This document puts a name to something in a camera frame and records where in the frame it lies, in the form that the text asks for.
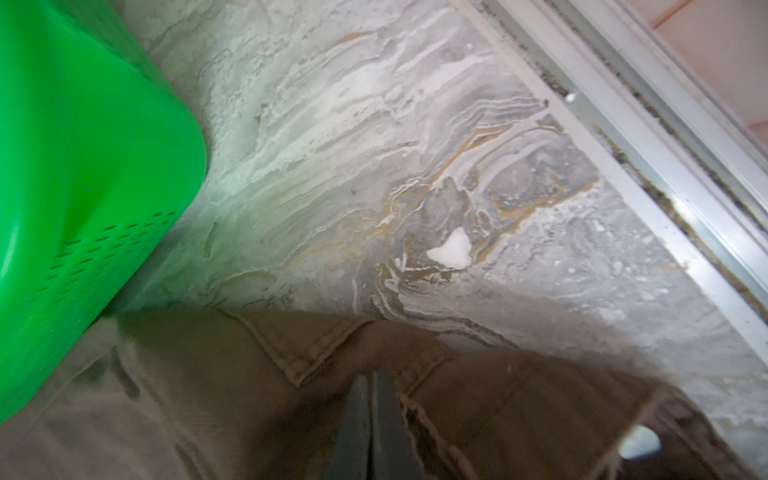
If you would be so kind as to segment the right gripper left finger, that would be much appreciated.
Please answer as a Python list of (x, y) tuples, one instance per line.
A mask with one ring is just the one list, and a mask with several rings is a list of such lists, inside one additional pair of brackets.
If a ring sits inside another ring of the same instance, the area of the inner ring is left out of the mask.
[(324, 479), (362, 480), (369, 477), (371, 444), (370, 387), (359, 375), (352, 383)]

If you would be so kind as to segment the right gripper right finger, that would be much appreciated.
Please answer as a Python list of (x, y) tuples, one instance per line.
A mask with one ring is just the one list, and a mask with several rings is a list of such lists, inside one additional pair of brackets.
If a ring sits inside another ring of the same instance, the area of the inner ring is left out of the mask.
[(422, 479), (394, 387), (383, 371), (372, 375), (371, 468), (373, 479)]

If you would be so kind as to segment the brown trousers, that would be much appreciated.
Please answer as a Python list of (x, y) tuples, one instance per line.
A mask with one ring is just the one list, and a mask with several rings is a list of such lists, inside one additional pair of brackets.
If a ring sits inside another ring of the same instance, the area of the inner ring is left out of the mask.
[(422, 479), (749, 479), (679, 389), (318, 313), (107, 317), (1, 427), (5, 479), (321, 479), (355, 378), (388, 376)]

